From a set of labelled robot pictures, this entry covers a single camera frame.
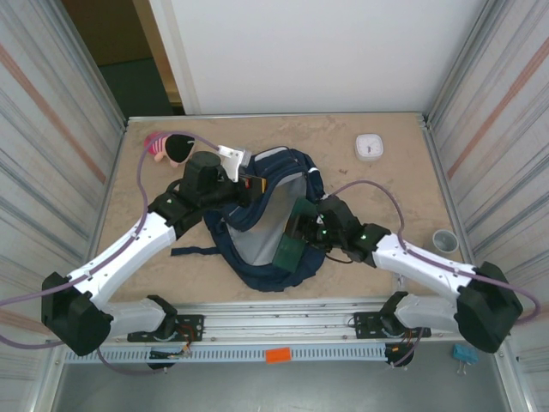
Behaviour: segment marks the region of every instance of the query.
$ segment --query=backpack strap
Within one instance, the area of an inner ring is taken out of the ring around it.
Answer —
[[[170,256],[181,256],[181,255],[192,255],[193,253],[198,253],[199,255],[219,255],[221,252],[217,246],[213,247],[175,247],[172,249]]]
[[[311,157],[308,154],[300,152],[295,148],[291,150],[296,159],[298,159],[298,162],[306,169],[307,200],[316,203],[325,195],[324,183],[323,179],[320,176],[320,171],[317,169],[317,165],[315,165],[315,162],[312,161]]]

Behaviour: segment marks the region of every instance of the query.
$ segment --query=white wall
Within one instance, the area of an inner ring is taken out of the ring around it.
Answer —
[[[189,114],[424,111],[485,0],[150,0]]]

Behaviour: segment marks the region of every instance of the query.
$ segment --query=gray cup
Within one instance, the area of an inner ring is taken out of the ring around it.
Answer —
[[[431,237],[431,241],[426,245],[428,251],[432,251],[438,256],[447,257],[460,247],[457,236],[450,230],[439,229]]]

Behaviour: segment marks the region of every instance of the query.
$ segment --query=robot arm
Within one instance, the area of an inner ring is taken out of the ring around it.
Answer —
[[[385,227],[361,224],[336,196],[323,199],[317,205],[317,215],[291,217],[285,235],[326,252],[340,248],[354,262],[398,273],[438,294],[418,297],[397,292],[391,296],[381,310],[383,327],[391,336],[417,327],[448,330],[461,333],[476,348],[494,353],[522,313],[514,292],[462,275],[507,283],[497,266],[484,263],[477,268],[453,262],[407,242],[403,248],[398,236]]]
[[[154,254],[200,222],[206,211],[229,203],[247,206],[263,194],[264,186],[264,180],[257,177],[228,176],[216,154],[195,153],[183,178],[171,183],[148,206],[139,233],[136,223],[94,260],[66,277],[53,273],[44,280],[42,289],[46,290],[88,276],[71,288],[42,298],[42,323],[80,356],[94,351],[109,336],[147,331],[168,338],[174,332],[177,311],[161,297],[129,303],[109,303],[109,299]],[[100,264],[105,265],[92,271]]]

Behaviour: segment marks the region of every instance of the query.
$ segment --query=wooden board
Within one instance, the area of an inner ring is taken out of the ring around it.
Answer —
[[[398,199],[406,217],[405,238],[423,245],[439,228],[451,228],[430,156],[416,115],[372,113],[345,115],[281,116],[252,118],[173,118],[130,123],[118,175],[100,241],[105,249],[134,224],[142,211],[136,186],[136,166],[145,137],[157,130],[187,130],[229,147],[259,152],[286,145],[309,154],[321,170],[326,192],[356,179],[374,180]],[[377,133],[384,142],[381,160],[364,163],[354,153],[357,135]],[[208,149],[200,144],[200,149]],[[142,181],[149,202],[180,177],[183,168],[167,161],[155,163],[148,156]],[[355,186],[341,193],[363,222],[375,222],[395,231],[398,217],[392,203],[370,186]],[[174,247],[211,246],[203,224],[192,228]],[[246,287],[221,256],[170,257],[161,251],[138,270],[115,294],[114,300],[139,300],[159,294],[173,304],[272,299],[387,296],[391,274],[365,264],[338,264],[326,260],[316,276],[283,293],[261,293]],[[345,258],[339,251],[333,255]]]

